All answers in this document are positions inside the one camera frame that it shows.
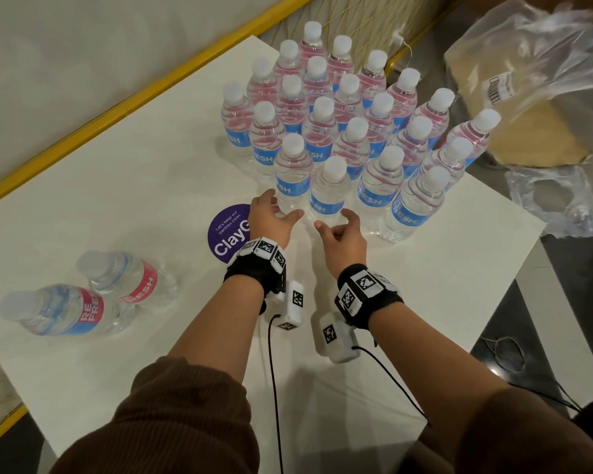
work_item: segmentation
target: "brown sleeve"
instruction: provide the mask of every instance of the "brown sleeve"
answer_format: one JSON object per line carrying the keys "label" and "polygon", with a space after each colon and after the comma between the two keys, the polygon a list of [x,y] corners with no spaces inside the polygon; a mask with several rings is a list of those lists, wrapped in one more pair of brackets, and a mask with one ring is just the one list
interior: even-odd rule
{"label": "brown sleeve", "polygon": [[112,420],[76,441],[51,473],[248,474],[258,469],[259,446],[244,387],[223,372],[160,358],[138,373]]}
{"label": "brown sleeve", "polygon": [[457,452],[465,474],[593,474],[593,441],[535,395],[508,389],[474,417]]}

